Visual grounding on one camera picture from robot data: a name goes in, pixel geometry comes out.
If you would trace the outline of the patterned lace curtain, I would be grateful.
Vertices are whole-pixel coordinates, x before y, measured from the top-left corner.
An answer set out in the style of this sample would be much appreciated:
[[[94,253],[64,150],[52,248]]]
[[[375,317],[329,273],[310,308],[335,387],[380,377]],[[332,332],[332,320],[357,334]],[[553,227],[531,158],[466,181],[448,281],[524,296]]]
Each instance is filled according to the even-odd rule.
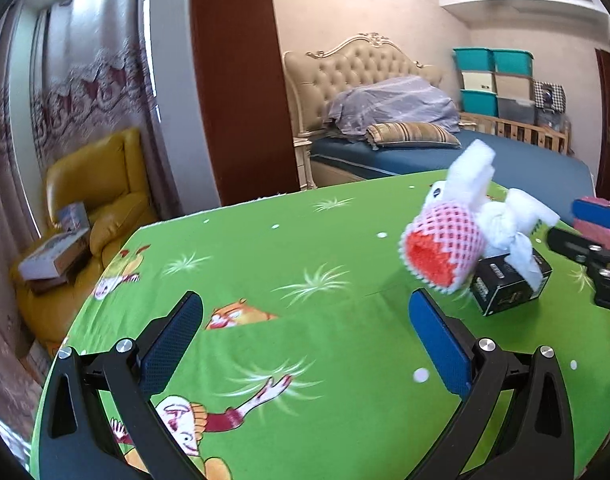
[[[22,0],[0,16],[0,233],[25,245],[35,236],[10,115],[11,48]],[[31,138],[40,170],[115,131],[135,128],[146,181],[162,219],[180,214],[149,68],[145,0],[56,0],[40,9],[28,61]]]

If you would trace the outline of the cream bedside table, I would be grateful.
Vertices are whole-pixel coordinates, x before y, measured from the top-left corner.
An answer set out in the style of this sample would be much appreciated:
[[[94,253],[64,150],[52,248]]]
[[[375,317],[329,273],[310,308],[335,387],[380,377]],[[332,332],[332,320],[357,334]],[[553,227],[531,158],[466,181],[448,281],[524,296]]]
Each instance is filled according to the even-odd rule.
[[[297,173],[299,174],[299,188],[302,191],[312,190],[316,183],[311,172],[311,141],[305,138],[294,138],[293,148],[296,159]]]

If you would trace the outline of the white book box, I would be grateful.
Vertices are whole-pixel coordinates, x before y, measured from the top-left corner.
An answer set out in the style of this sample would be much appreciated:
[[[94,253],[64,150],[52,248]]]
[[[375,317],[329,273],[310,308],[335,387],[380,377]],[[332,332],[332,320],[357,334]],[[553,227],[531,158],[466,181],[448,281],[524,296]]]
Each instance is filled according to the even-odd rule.
[[[60,278],[88,248],[89,229],[55,234],[18,265],[25,281]]]

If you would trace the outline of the striped gold pillow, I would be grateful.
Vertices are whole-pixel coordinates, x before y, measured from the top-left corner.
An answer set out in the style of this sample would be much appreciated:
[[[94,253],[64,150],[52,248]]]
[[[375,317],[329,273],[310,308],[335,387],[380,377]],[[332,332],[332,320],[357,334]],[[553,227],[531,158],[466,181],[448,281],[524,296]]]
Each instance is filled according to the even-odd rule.
[[[367,128],[372,148],[461,148],[460,141],[445,128],[428,122],[389,122]]]

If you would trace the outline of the red pink foam fruit net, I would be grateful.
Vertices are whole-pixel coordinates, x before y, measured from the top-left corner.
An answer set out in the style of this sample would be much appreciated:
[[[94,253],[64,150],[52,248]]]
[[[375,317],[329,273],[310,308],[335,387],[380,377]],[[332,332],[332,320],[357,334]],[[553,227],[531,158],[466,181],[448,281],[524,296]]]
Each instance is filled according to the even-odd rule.
[[[486,245],[467,206],[448,200],[431,203],[405,227],[398,243],[408,271],[443,294],[458,290]]]

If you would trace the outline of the green cartoon tablecloth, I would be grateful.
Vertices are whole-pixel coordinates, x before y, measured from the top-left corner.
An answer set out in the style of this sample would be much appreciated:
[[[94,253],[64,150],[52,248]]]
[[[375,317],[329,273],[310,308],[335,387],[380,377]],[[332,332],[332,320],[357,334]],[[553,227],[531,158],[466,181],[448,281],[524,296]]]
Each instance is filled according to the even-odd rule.
[[[145,226],[66,343],[108,350],[198,292],[200,332],[153,398],[198,466],[236,479],[401,479],[458,406],[408,318],[398,244],[439,171]]]

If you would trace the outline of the teal storage bin top right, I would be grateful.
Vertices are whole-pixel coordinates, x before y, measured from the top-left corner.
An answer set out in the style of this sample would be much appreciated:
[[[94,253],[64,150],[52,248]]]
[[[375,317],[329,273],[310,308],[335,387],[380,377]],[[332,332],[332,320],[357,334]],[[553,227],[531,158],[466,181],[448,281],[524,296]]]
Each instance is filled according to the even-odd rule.
[[[495,72],[500,74],[533,76],[533,54],[525,50],[492,49]]]

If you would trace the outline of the white tissue bundle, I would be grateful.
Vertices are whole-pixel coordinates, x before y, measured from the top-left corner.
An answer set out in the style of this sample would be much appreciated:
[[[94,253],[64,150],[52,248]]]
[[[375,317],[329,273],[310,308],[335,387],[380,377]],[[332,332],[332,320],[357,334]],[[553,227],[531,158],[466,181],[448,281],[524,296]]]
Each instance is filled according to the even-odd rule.
[[[533,253],[529,235],[539,223],[556,226],[560,216],[532,195],[510,188],[503,202],[490,200],[475,215],[485,238],[484,258],[503,256],[533,292],[542,281],[542,272]]]

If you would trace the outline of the white storage bin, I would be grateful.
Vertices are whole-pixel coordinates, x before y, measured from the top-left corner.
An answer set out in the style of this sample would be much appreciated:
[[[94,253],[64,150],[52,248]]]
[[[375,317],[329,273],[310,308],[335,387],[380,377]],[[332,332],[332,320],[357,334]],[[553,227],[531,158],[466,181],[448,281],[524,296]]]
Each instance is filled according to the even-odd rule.
[[[495,93],[496,83],[493,72],[487,70],[462,70],[460,73],[463,90]]]

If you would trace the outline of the grey clear storage bin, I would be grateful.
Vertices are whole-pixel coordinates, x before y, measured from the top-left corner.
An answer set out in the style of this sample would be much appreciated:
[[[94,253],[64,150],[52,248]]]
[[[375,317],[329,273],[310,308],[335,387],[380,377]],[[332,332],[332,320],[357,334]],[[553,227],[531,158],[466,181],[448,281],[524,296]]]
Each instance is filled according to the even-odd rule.
[[[497,98],[498,117],[511,120],[511,122],[521,122],[525,125],[534,125],[536,122],[536,107],[531,100],[510,99],[498,96]]]

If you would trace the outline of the small blue picture box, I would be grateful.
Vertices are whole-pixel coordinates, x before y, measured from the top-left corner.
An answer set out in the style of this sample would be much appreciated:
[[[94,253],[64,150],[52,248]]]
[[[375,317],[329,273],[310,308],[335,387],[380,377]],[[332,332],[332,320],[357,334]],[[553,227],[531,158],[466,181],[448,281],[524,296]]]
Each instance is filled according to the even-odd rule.
[[[82,202],[64,206],[58,211],[60,229],[64,232],[81,231],[90,228],[89,219]]]

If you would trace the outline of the blue mattress bed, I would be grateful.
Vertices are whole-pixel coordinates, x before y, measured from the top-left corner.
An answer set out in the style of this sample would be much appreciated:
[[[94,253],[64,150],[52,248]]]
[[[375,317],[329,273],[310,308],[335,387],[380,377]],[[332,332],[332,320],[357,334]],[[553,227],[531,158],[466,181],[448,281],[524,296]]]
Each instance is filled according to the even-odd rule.
[[[570,213],[578,198],[594,192],[588,167],[573,157],[521,141],[470,130],[456,134],[457,148],[374,148],[366,141],[323,138],[311,147],[311,160],[344,169],[366,179],[457,169],[468,179],[487,168],[492,180],[519,188],[555,210]]]

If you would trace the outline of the grey striped duvet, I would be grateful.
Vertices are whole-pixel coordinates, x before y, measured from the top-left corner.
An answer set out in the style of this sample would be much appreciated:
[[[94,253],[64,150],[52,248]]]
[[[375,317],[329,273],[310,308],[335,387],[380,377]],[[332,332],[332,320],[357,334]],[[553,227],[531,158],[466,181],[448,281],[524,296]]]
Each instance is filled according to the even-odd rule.
[[[386,79],[339,93],[326,107],[322,125],[358,139],[375,124],[423,122],[458,133],[460,116],[443,90],[420,76]]]

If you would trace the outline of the houndstooth bag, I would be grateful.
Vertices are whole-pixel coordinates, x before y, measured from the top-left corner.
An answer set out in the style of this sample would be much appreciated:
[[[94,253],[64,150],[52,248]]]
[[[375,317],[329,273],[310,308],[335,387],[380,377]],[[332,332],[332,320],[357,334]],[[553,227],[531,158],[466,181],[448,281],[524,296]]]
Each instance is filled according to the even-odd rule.
[[[566,94],[560,84],[547,81],[534,81],[534,103],[540,110],[553,110],[564,114],[566,112]]]

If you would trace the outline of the teal storage bin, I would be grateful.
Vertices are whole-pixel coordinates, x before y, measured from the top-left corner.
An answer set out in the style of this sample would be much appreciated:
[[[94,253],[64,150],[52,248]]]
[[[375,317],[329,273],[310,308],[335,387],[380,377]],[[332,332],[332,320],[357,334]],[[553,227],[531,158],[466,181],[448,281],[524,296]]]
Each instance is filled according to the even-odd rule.
[[[525,50],[492,49],[495,72],[500,74],[533,76],[533,54]]]
[[[461,105],[465,113],[498,116],[498,101],[494,92],[461,89]]]
[[[454,57],[460,72],[493,72],[496,69],[494,51],[487,48],[454,48]]]

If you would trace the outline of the small black box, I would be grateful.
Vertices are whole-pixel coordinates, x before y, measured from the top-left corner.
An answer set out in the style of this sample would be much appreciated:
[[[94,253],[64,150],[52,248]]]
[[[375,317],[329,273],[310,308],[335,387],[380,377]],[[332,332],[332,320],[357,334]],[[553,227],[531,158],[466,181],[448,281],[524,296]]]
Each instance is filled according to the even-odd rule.
[[[534,259],[542,274],[539,286],[533,289],[506,263],[506,255],[480,260],[475,267],[470,292],[484,316],[504,312],[538,299],[552,273],[549,262],[533,250]]]

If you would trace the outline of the teal storage bin lower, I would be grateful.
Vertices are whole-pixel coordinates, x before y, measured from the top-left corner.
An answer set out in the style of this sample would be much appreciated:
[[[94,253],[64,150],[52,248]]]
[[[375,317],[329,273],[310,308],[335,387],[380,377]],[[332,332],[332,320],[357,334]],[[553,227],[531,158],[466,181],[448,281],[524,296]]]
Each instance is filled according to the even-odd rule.
[[[498,101],[494,92],[461,89],[461,105],[465,113],[498,116]]]

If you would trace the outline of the beige tufted headboard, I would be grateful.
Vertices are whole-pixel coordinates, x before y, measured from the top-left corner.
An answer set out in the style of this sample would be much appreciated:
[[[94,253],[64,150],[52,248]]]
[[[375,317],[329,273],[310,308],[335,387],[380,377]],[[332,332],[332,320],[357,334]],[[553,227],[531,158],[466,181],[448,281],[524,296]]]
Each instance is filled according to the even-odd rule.
[[[437,87],[444,75],[434,65],[412,60],[378,32],[360,32],[329,51],[287,51],[282,64],[297,138],[318,136],[329,104],[346,90],[404,76],[420,76]]]

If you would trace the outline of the pink lined trash bin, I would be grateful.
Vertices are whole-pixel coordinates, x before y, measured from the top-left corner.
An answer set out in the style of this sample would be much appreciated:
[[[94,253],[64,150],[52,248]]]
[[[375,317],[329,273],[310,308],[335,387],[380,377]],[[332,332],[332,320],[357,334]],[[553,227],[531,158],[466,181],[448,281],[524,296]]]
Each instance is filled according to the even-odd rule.
[[[572,203],[573,226],[588,240],[610,249],[610,200],[586,196]]]

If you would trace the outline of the teal storage bin top left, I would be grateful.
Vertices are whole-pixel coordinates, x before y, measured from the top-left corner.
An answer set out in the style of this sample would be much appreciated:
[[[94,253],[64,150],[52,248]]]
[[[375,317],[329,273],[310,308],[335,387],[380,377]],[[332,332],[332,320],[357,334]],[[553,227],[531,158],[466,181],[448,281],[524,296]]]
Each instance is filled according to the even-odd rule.
[[[454,57],[460,72],[493,72],[496,69],[494,51],[487,48],[454,48]]]

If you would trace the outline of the dark wood door frame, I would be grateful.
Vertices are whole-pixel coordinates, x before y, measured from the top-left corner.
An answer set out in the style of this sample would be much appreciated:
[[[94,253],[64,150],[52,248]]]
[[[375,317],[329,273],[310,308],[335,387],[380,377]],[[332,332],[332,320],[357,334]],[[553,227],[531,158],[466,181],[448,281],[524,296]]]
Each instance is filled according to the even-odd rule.
[[[201,116],[219,199],[299,190],[273,0],[190,0]]]

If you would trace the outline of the beige storage bin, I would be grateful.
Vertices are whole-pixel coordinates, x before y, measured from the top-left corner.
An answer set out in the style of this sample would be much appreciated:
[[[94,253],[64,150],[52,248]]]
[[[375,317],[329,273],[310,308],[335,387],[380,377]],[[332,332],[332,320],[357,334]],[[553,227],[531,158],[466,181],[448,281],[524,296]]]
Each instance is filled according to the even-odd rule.
[[[529,76],[495,73],[498,98],[533,101],[534,79]]]

